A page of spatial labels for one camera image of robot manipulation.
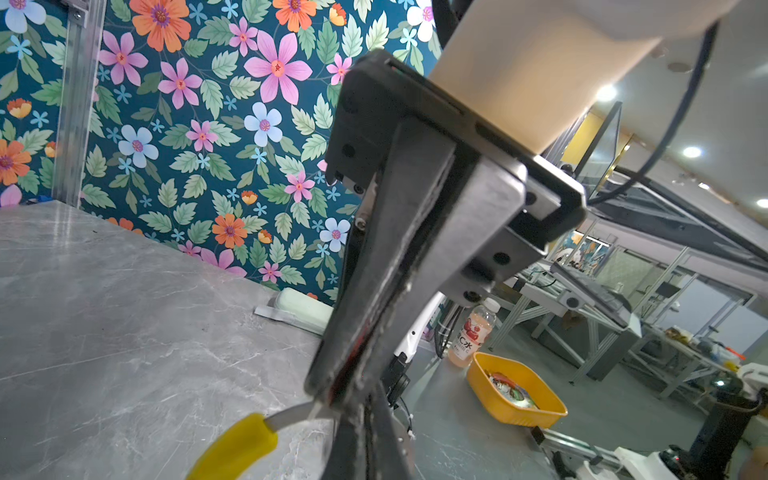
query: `small blue flower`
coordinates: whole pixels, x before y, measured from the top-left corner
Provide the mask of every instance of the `small blue flower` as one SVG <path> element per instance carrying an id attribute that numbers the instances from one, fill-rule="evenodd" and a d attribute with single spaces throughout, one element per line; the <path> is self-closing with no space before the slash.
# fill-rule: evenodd
<path id="1" fill-rule="evenodd" d="M 256 153 L 250 157 L 256 161 L 256 165 L 262 164 L 266 161 L 266 151 L 261 151 L 257 148 Z"/>
<path id="2" fill-rule="evenodd" d="M 339 197 L 341 197 L 341 193 L 336 191 L 336 187 L 326 190 L 326 198 L 328 198 L 328 200 L 333 201 Z"/>
<path id="3" fill-rule="evenodd" d="M 203 13 L 203 3 L 198 3 L 197 7 L 190 4 L 190 18 L 192 18 L 194 21 L 197 22 L 197 24 L 200 24 L 200 20 L 207 20 L 208 15 L 205 15 Z"/>
<path id="4" fill-rule="evenodd" d="M 123 139 L 123 136 L 120 135 L 118 132 L 119 132 L 119 130 L 118 130 L 117 127 L 115 127 L 115 128 L 107 127 L 107 138 L 112 140 L 114 143 L 117 143 L 118 141 Z"/>
<path id="5" fill-rule="evenodd" d="M 47 124 L 48 119 L 46 118 L 48 116 L 48 112 L 44 111 L 42 114 L 40 114 L 37 110 L 32 112 L 32 116 L 35 117 L 29 121 L 31 124 L 37 124 L 38 128 L 43 128 L 43 124 Z"/>
<path id="6" fill-rule="evenodd" d="M 23 42 L 18 42 L 18 37 L 16 35 L 11 35 L 11 42 L 13 45 L 8 47 L 8 49 L 5 50 L 6 53 L 16 53 L 18 56 L 18 59 L 21 60 L 24 57 L 24 54 L 32 55 L 32 50 L 27 48 L 30 45 L 30 41 L 26 38 Z"/>
<path id="7" fill-rule="evenodd" d="M 237 99 L 230 98 L 229 95 L 227 95 L 227 99 L 224 101 L 224 105 L 227 106 L 227 110 L 237 110 L 237 105 L 235 105 L 235 102 Z"/>
<path id="8" fill-rule="evenodd" d="M 227 4 L 227 6 L 221 7 L 222 13 L 226 13 L 227 18 L 232 18 L 232 15 L 237 17 L 237 12 L 235 11 L 235 8 L 239 7 L 240 5 L 237 3 L 232 3 L 230 0 L 224 0 L 224 3 Z"/>
<path id="9" fill-rule="evenodd" d="M 203 154 L 197 154 L 197 165 L 200 168 L 210 168 L 210 157 L 204 157 Z"/>
<path id="10" fill-rule="evenodd" d="M 109 78 L 109 75 L 110 75 L 109 70 L 104 68 L 103 65 L 99 65 L 98 66 L 98 79 L 99 79 L 99 81 L 107 81 L 107 79 Z"/>
<path id="11" fill-rule="evenodd" d="M 256 202 L 253 211 L 256 212 L 256 215 L 264 215 L 266 213 L 266 205 L 262 205 L 261 202 Z"/>
<path id="12" fill-rule="evenodd" d="M 406 50 L 410 50 L 411 46 L 416 46 L 416 29 L 415 28 L 406 28 L 402 31 L 402 37 L 400 38 L 400 43 L 406 44 Z"/>
<path id="13" fill-rule="evenodd" d="M 128 175 L 130 172 L 135 172 L 136 169 L 134 168 L 133 161 L 130 158 L 119 158 L 118 162 L 120 165 L 118 165 L 118 168 L 120 170 L 125 170 L 125 174 Z"/>
<path id="14" fill-rule="evenodd" d="M 155 118 L 155 120 L 150 123 L 150 126 L 152 127 L 152 131 L 159 131 L 160 133 L 163 133 L 163 129 L 165 128 L 165 125 L 160 123 L 160 118 Z"/>
<path id="15" fill-rule="evenodd" d="M 128 103 L 128 98 L 133 97 L 132 94 L 125 91 L 125 85 L 120 85 L 120 90 L 115 88 L 113 92 L 118 96 L 118 101 L 124 101 L 125 103 Z"/>

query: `yellow basket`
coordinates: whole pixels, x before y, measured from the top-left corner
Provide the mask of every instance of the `yellow basket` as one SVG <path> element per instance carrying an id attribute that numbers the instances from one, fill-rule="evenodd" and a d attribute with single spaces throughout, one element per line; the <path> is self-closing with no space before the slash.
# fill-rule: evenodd
<path id="1" fill-rule="evenodd" d="M 513 405 L 488 379 L 488 374 L 491 373 L 501 373 L 518 383 L 528 391 L 538 409 L 524 409 Z M 568 415 L 565 404 L 544 380 L 520 362 L 477 352 L 472 356 L 467 381 L 488 413 L 501 423 L 548 429 Z"/>

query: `beverage bottle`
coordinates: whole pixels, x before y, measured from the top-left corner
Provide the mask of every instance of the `beverage bottle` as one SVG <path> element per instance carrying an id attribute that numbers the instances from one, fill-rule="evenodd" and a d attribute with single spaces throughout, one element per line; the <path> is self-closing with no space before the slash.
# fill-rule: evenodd
<path id="1" fill-rule="evenodd" d="M 498 321 L 496 313 L 499 308 L 496 300 L 487 298 L 483 300 L 482 305 L 472 309 L 456 341 L 448 351 L 448 358 L 454 365 L 463 368 L 472 363 L 472 354 L 482 346 L 485 337 Z"/>

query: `floral wallpaper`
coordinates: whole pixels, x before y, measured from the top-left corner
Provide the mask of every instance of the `floral wallpaper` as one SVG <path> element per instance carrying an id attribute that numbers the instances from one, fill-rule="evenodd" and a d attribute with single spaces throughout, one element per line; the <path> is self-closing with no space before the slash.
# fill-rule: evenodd
<path id="1" fill-rule="evenodd" d="M 344 76 L 375 48 L 425 73 L 434 28 L 431 0 L 110 0 L 83 208 L 333 303 L 359 203 L 325 176 Z"/>
<path id="2" fill-rule="evenodd" d="M 0 207 L 51 196 L 67 12 L 0 0 Z"/>

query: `ceiling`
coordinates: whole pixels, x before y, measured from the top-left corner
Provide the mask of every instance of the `ceiling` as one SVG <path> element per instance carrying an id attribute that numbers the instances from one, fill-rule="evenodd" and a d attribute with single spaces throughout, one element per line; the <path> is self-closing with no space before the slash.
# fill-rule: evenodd
<path id="1" fill-rule="evenodd" d="M 768 227 L 768 2 L 742 0 L 721 23 L 710 67 L 669 155 Z M 700 37 L 665 41 L 662 58 L 647 56 L 616 85 L 624 102 L 622 128 L 657 144 L 685 92 L 688 73 L 670 62 L 695 64 Z M 612 102 L 598 104 L 607 112 Z M 696 159 L 680 152 L 701 148 Z"/>

